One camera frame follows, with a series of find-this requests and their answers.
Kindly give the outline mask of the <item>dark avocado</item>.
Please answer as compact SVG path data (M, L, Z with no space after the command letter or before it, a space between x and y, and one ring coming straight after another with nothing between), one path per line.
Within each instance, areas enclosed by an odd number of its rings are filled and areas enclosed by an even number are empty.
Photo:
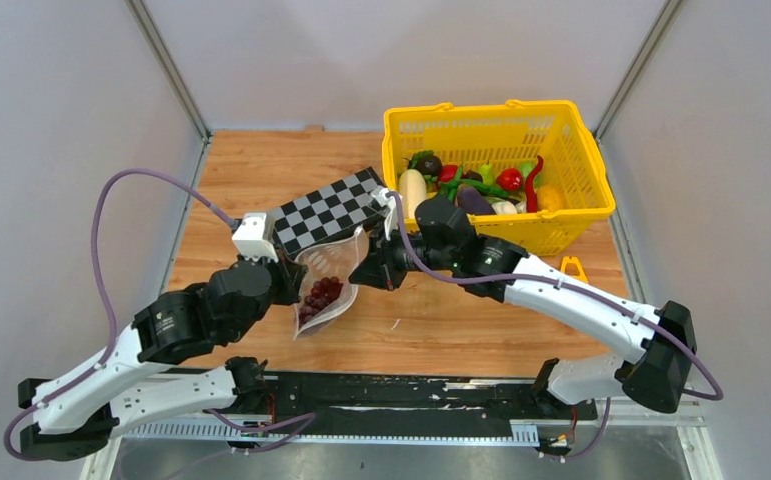
M443 168L443 164L436 155L427 155L418 159L414 168L423 176L438 178Z

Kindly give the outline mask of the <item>purple grape bunch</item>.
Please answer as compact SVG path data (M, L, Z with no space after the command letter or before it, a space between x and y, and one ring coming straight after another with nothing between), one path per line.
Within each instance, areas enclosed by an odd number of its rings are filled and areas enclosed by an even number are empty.
M343 283L338 277L323 277L315 281L299 308L299 324L303 326L311 322L315 316L338 299L342 290Z

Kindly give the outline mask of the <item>clear polka dot zip bag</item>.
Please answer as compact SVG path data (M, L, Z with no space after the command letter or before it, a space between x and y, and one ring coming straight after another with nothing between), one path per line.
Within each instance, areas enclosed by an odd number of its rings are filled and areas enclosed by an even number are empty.
M303 250L295 262L306 268L295 308L294 338L320 332L346 313L358 287L349 277L367 254L368 235L361 226L350 237Z

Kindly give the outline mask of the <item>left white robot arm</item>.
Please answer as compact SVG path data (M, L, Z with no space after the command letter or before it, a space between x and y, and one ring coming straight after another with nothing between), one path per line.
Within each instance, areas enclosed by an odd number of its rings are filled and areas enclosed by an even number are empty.
M184 413L267 400L265 365L233 357L220 367L154 387L144 380L218 346L240 341L274 305L300 298L306 267L290 260L238 259L208 281L162 294L139 311L112 346L52 380L26 379L18 404L31 422L19 434L23 460L66 462L91 455L140 425Z

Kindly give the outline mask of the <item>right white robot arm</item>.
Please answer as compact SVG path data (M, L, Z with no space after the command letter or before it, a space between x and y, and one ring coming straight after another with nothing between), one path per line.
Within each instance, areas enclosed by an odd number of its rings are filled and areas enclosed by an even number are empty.
M443 199L418 206L416 234L406 229L395 191L376 189L371 204L381 218L351 283L393 291L408 272L423 272L476 297L547 315L609 348L584 360L546 361L531 392L541 415L618 396L672 414L692 393L686 382L700 361L686 306L638 303L577 280L510 241L478 233L462 209Z

